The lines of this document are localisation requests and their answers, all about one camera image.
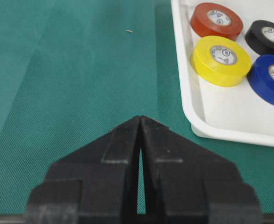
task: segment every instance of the plastic tray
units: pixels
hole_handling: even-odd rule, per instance
[[[198,76],[190,56],[200,37],[192,30],[190,18],[195,7],[206,1],[172,0],[183,111],[193,132],[206,138],[274,147],[274,106],[261,99],[247,79],[234,87],[219,87]],[[245,33],[255,20],[274,22],[274,0],[217,0],[240,16],[244,28],[236,42],[252,63],[256,54],[246,43]]]

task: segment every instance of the green fabric surface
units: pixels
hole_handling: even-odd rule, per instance
[[[168,0],[0,0],[0,213],[23,213],[52,162],[143,114],[235,162],[274,212],[274,148],[191,131]]]

